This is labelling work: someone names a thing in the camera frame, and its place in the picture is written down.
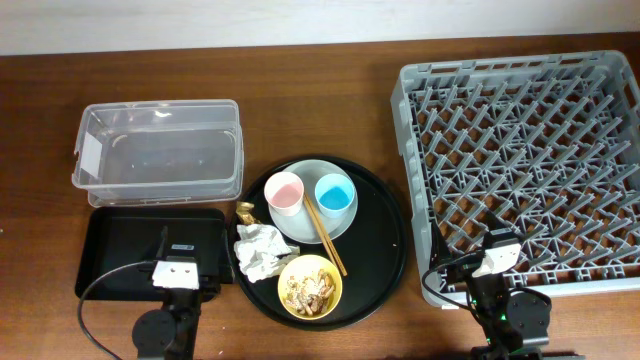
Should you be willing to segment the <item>white tissue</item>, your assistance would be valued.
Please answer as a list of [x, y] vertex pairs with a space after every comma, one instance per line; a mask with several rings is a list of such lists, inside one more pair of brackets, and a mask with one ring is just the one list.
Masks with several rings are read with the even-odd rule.
[[272, 225], [237, 225], [240, 240], [234, 246], [239, 268], [251, 283], [281, 274], [300, 256], [300, 248], [285, 242], [278, 228]]

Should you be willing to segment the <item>gold foil wrapper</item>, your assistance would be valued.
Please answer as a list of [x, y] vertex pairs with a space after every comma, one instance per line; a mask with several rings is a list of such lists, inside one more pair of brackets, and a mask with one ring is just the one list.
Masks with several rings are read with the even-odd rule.
[[238, 201], [236, 203], [236, 215], [243, 225], [260, 224], [260, 221], [252, 214], [255, 205], [249, 202]]

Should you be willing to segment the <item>pink cup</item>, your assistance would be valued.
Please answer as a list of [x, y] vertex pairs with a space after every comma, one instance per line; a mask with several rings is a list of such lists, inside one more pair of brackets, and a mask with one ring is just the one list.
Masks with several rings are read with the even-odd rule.
[[304, 193], [304, 183], [292, 172], [275, 173], [264, 187], [267, 203], [282, 216], [294, 216], [300, 211]]

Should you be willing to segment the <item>food scraps and rice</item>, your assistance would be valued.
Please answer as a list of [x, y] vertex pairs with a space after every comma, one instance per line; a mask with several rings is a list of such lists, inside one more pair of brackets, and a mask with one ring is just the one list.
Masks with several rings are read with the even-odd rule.
[[290, 276], [286, 285], [285, 304], [304, 316], [325, 313], [335, 291], [333, 278], [323, 269], [302, 277]]

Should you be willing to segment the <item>yellow bowl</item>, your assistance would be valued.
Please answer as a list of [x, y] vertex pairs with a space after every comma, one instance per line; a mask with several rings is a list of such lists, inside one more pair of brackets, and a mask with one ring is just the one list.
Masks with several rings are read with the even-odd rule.
[[342, 276], [328, 259], [303, 255], [288, 263], [278, 279], [278, 296], [287, 312], [300, 320], [328, 316], [343, 292]]

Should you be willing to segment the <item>blue cup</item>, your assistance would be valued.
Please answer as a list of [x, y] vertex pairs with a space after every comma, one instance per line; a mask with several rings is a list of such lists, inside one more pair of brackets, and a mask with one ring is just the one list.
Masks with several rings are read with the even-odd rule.
[[339, 218], [354, 202], [356, 190], [349, 177], [331, 173], [318, 180], [314, 195], [321, 212], [325, 216]]

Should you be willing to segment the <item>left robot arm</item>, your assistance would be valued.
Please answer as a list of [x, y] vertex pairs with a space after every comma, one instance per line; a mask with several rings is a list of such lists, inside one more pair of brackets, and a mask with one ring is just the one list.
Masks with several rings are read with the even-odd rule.
[[193, 245], [162, 245], [153, 260], [139, 261], [110, 270], [83, 291], [76, 308], [81, 331], [100, 351], [116, 359], [118, 355], [99, 342], [83, 319], [88, 295], [102, 281], [129, 269], [151, 269], [150, 281], [163, 295], [159, 309], [148, 311], [135, 322], [131, 339], [138, 359], [191, 359], [195, 349], [201, 306], [221, 291], [217, 275], [206, 275]]

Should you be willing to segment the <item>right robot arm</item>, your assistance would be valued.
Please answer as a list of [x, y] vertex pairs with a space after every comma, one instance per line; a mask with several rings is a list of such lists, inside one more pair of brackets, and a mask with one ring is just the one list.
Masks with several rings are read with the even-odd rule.
[[[454, 257], [437, 226], [432, 234], [431, 266], [421, 277], [422, 287], [436, 298], [468, 311], [486, 337], [485, 346], [471, 349], [471, 359], [541, 359], [549, 343], [552, 303], [549, 296], [526, 287], [511, 289], [504, 273], [516, 265], [523, 240], [507, 227], [484, 235], [481, 248]], [[427, 283], [445, 270], [449, 278], [466, 284], [463, 303]]]

